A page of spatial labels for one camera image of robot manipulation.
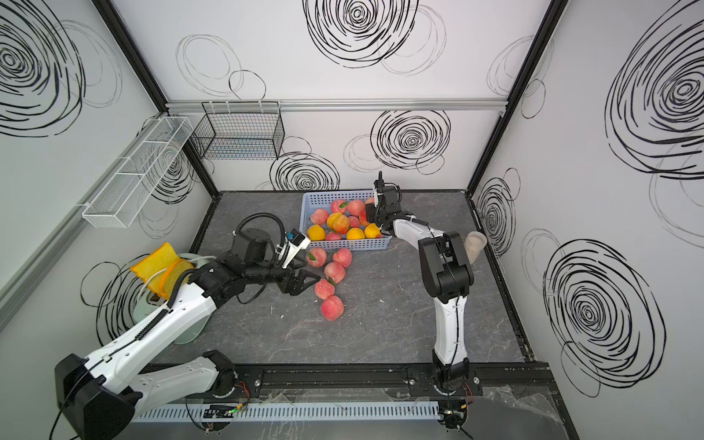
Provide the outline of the pink peach with leaf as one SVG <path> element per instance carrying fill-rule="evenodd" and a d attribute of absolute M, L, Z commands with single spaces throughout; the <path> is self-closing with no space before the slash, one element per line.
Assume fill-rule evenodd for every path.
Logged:
<path fill-rule="evenodd" d="M 312 268 L 322 268 L 327 264 L 327 252 L 321 247 L 311 247 L 305 255 L 307 264 Z"/>

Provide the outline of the light blue plastic basket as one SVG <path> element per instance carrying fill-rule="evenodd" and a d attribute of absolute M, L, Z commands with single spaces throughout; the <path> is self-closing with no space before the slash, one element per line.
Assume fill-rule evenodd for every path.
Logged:
<path fill-rule="evenodd" d="M 307 232 L 307 229 L 313 225 L 311 215 L 317 209 L 324 209 L 331 214 L 331 203 L 335 200 L 344 199 L 349 202 L 352 200 L 366 200 L 372 196 L 372 190 L 305 192 L 302 196 L 299 230 L 304 233 Z M 309 249 L 322 248 L 325 250 L 333 250 L 347 248 L 351 251 L 385 250 L 391 241 L 391 236 L 355 240 L 347 240 L 346 237 L 343 236 L 341 240 L 312 241 L 309 245 Z"/>

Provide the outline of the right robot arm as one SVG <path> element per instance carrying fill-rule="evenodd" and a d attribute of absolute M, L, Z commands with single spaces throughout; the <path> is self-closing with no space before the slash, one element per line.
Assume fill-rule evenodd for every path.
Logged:
<path fill-rule="evenodd" d="M 431 227 L 404 210 L 402 201 L 400 187 L 379 177 L 374 181 L 373 202 L 366 205 L 366 213 L 382 233 L 399 238 L 418 252 L 423 286 L 434 302 L 434 386 L 451 394 L 470 375 L 464 315 L 474 282 L 471 263 L 458 232 Z"/>

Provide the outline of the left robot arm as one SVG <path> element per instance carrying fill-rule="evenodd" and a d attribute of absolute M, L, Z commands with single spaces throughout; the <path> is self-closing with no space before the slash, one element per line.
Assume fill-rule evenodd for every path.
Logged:
<path fill-rule="evenodd" d="M 175 367 L 144 368 L 185 330 L 212 315 L 250 285 L 275 284 L 298 295 L 319 276 L 293 265 L 311 241 L 293 229 L 273 245 L 268 233 L 238 228 L 231 250 L 179 276 L 170 299 L 113 342 L 54 369 L 60 416 L 78 439 L 113 439 L 137 416 L 181 398 L 210 393 L 227 398 L 240 385 L 234 364 L 210 350 Z"/>

